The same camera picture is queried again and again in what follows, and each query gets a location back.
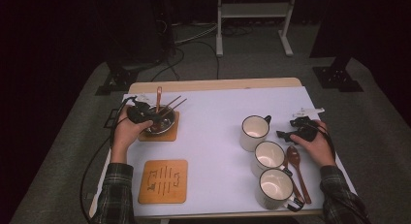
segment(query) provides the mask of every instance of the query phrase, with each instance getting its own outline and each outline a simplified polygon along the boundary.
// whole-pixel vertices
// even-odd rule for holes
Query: table
[[[271,114],[270,128],[272,129],[268,140],[277,142],[283,148],[287,147],[288,144],[279,140],[273,132],[275,130],[293,131],[289,124],[289,120],[293,119],[292,113],[300,108],[314,108],[299,80],[286,78],[142,82],[133,84],[129,90],[130,94],[126,96],[144,94],[149,100],[155,101],[155,91],[159,85],[163,88],[162,99],[166,103],[176,95],[182,95],[188,100],[178,107],[182,118],[179,121],[175,142],[136,143],[138,145],[132,145],[129,149],[128,163],[135,168],[133,202],[136,217],[167,220],[170,218],[316,215],[322,213],[324,197],[319,189],[319,169],[303,148],[297,146],[301,155],[300,166],[304,181],[313,203],[306,205],[299,212],[291,212],[285,208],[269,211],[261,208],[253,198],[253,188],[257,186],[258,179],[252,175],[250,170],[252,153],[243,150],[237,142],[240,124],[246,116]],[[210,98],[218,100],[219,106],[213,105],[217,102],[213,102]],[[236,101],[238,104],[236,111],[227,109],[228,105],[224,100],[232,105],[235,104],[233,101]],[[262,100],[269,104],[269,109],[257,105],[262,103]],[[205,107],[208,115],[197,115],[196,112],[201,110],[199,107]],[[211,113],[214,113],[214,118],[220,120],[218,125],[213,125],[212,128],[208,126],[212,119]],[[110,154],[102,172],[99,192],[110,160],[109,157]],[[173,205],[139,204],[137,197],[144,163],[148,160],[162,159],[185,159],[188,161],[187,200],[183,204]],[[355,192],[338,156],[336,163],[345,174],[351,190]],[[99,192],[96,194],[95,201],[97,201]],[[90,215],[94,213],[95,205],[96,203],[93,202]]]
[[[287,39],[288,26],[290,25],[291,15],[293,13],[296,0],[290,0],[288,3],[234,3],[222,4],[218,0],[217,8],[217,36],[216,36],[216,54],[223,56],[223,38],[221,34],[222,18],[226,17],[285,17],[284,26],[278,31],[281,43],[287,56],[293,56],[290,44]]]

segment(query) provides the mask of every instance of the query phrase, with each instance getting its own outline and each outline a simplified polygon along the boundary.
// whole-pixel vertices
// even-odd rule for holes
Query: gray carpet
[[[366,204],[372,223],[409,223],[411,220],[411,129],[382,93],[372,74],[355,59],[347,71],[364,92],[341,93],[323,89],[312,67],[328,66],[333,58],[308,58],[318,30],[317,25],[295,25],[288,39],[293,57],[284,54],[277,30],[279,26],[255,26],[251,34],[224,38],[224,56],[219,58],[219,79],[296,77],[307,88],[315,107],[328,123],[335,149],[353,184]],[[175,33],[184,39],[204,29],[178,26]],[[215,47],[214,36],[197,41]],[[174,69],[180,80],[216,80],[217,61],[212,50],[193,43],[179,47],[184,59]],[[171,63],[181,54],[178,51]],[[163,64],[140,73],[138,81],[150,81]],[[21,202],[12,223],[86,223],[79,203],[82,174],[109,130],[103,126],[111,109],[118,107],[124,92],[95,96],[109,73],[105,63],[97,67],[46,160]],[[175,80],[171,70],[156,80]],[[84,196],[96,192],[108,145],[97,155],[84,184]],[[84,199],[88,210],[91,199]],[[300,223],[323,223],[315,216],[299,216]],[[159,223],[146,221],[142,223]]]

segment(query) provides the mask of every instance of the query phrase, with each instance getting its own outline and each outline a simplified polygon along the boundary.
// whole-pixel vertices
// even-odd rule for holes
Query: person's right hand
[[[327,130],[326,123],[320,120],[315,120],[315,122],[317,122],[320,126]],[[329,143],[327,143],[327,140],[321,133],[317,133],[317,136],[312,142],[308,142],[294,134],[291,135],[290,138],[295,143],[302,145],[308,151],[308,153],[311,155],[311,158],[317,163],[318,166],[323,167],[328,165],[336,165],[332,157],[332,150],[329,146]]]

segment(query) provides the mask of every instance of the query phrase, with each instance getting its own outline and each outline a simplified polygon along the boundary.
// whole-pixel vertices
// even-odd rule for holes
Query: hand
[[[320,120],[315,120],[315,122],[327,130],[327,126],[324,122]],[[327,140],[321,133],[317,133],[317,136],[312,142],[308,142],[297,135],[291,135],[290,138],[297,144],[302,145],[302,147],[308,151],[311,158],[317,163],[318,166],[323,167],[328,165],[336,165],[332,157],[332,150],[329,143],[327,143]]]
[[[153,124],[151,120],[139,124],[133,123],[127,118],[129,107],[125,106],[118,118],[111,147],[111,163],[127,163],[128,147],[137,139],[142,130]]]

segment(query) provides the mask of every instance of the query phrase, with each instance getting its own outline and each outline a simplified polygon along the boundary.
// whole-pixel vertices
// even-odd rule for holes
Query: person's left hand
[[[142,130],[153,124],[152,120],[135,124],[127,117],[126,105],[118,118],[117,127],[114,132],[114,141],[111,147],[112,163],[127,163],[128,147],[137,139]]]

